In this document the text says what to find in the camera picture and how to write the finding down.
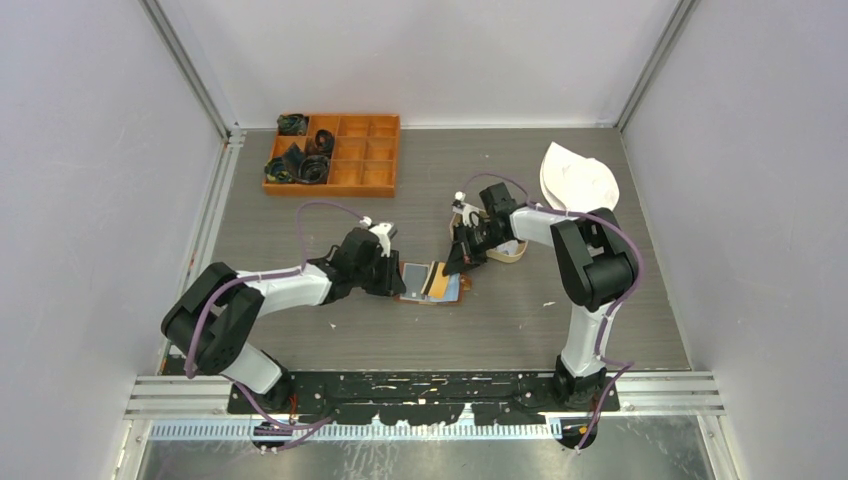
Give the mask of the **orange leather card holder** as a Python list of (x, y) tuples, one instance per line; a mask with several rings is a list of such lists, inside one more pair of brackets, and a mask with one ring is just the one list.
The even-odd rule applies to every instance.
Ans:
[(450, 306), (462, 302), (472, 289), (471, 279), (462, 273), (448, 275), (444, 262), (408, 263), (400, 265), (406, 291), (395, 297), (403, 303)]

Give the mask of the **gold card black stripe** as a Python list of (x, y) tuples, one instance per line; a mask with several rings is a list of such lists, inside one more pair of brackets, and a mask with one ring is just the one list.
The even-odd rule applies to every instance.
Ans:
[(444, 298), (450, 283), (450, 277), (444, 271), (444, 262), (434, 261), (431, 263), (427, 279), (421, 290), (424, 296), (439, 300)]

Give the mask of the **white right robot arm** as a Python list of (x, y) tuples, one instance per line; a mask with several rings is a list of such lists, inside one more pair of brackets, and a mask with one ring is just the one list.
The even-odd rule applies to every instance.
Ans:
[(443, 273), (465, 273), (485, 264), (489, 251), (509, 241), (553, 249), (563, 289), (572, 303), (566, 344), (557, 357), (553, 391), (577, 411), (604, 389), (608, 330), (640, 279), (640, 256), (613, 212), (567, 212), (519, 203), (503, 183), (480, 193), (477, 208), (457, 192), (451, 206), (451, 249)]

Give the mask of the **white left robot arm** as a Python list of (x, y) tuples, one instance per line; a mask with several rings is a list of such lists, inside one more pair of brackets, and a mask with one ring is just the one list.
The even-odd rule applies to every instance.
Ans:
[(380, 297), (404, 293), (399, 253), (391, 246), (395, 234), (389, 222), (356, 227), (327, 255), (289, 270), (239, 273), (213, 263), (170, 308), (161, 332), (193, 371), (226, 376), (265, 411), (280, 412), (292, 397), (291, 375), (249, 344), (256, 320), (295, 307), (328, 305), (357, 288)]

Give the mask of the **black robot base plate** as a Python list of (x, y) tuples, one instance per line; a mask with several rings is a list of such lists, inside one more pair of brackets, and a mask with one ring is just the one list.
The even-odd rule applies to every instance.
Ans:
[(567, 388), (565, 377), (549, 371), (299, 371), (284, 375), (269, 393), (244, 395), (233, 388), (230, 414), (263, 410), (313, 423), (331, 418), (340, 425), (375, 420), (395, 426), (451, 425), (464, 410), (476, 426), (533, 425), (546, 415), (592, 415), (616, 411), (609, 383)]

